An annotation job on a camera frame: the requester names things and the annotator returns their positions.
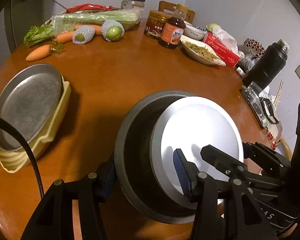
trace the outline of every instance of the pan lid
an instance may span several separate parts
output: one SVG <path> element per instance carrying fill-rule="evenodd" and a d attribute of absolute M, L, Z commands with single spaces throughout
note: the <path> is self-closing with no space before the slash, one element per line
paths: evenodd
<path fill-rule="evenodd" d="M 211 144 L 243 162 L 239 131 L 229 114 L 215 102 L 186 97 L 172 103 L 159 117 L 150 141 L 150 162 L 162 190 L 176 203 L 195 208 L 183 195 L 173 165 L 173 151 L 180 148 L 186 159 L 215 179 L 229 178 L 203 161 L 202 147 Z"/>

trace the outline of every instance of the red tissue box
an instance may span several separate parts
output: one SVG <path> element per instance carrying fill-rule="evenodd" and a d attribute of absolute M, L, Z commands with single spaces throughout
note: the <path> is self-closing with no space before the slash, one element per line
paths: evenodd
<path fill-rule="evenodd" d="M 212 33 L 207 32 L 202 41 L 207 43 L 230 67 L 234 67 L 238 63 L 240 56 L 229 50 L 218 38 L 213 36 Z"/>

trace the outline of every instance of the red package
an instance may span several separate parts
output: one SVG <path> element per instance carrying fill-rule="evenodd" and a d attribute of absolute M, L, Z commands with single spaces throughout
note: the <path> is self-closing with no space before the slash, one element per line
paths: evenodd
<path fill-rule="evenodd" d="M 229 50 L 218 38 L 213 36 L 212 33 L 207 32 L 202 41 L 208 44 L 230 67 L 234 67 L 238 63 L 240 56 Z"/>
<path fill-rule="evenodd" d="M 85 4 L 76 5 L 71 8 L 68 8 L 66 13 L 74 13 L 74 12 L 85 11 L 85 10 L 111 11 L 112 8 L 113 8 L 112 6 L 103 6 L 98 4 L 85 3 Z"/>

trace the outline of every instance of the green fruit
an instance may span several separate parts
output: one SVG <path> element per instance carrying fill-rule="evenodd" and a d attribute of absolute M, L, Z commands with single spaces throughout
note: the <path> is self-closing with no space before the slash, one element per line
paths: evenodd
<path fill-rule="evenodd" d="M 84 38 L 84 36 L 83 36 L 82 33 L 78 33 L 78 34 L 75 36 L 75 39 L 76 39 L 77 41 L 85 41 L 85 38 Z"/>
<path fill-rule="evenodd" d="M 122 30 L 119 26 L 112 26 L 108 29 L 106 36 L 111 41 L 116 41 L 121 38 Z"/>
<path fill-rule="evenodd" d="M 211 24 L 209 24 L 208 26 L 206 26 L 206 29 L 207 29 L 208 31 L 211 31 L 211 32 L 212 32 L 213 28 L 221 29 L 221 27 L 220 27 L 218 24 L 216 24 L 216 23 L 211 23 Z"/>

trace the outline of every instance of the bottle cap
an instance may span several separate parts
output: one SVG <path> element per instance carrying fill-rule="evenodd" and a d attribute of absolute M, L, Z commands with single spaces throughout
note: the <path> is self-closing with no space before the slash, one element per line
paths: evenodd
<path fill-rule="evenodd" d="M 177 9 L 180 10 L 180 11 L 183 11 L 185 13 L 188 12 L 188 10 L 189 10 L 188 7 L 186 7 L 186 6 L 182 5 L 182 4 L 178 4 L 177 5 Z"/>
<path fill-rule="evenodd" d="M 278 42 L 277 42 L 278 45 L 280 45 L 284 51 L 286 51 L 286 53 L 288 53 L 289 51 L 289 44 L 286 43 L 284 40 L 280 39 Z"/>

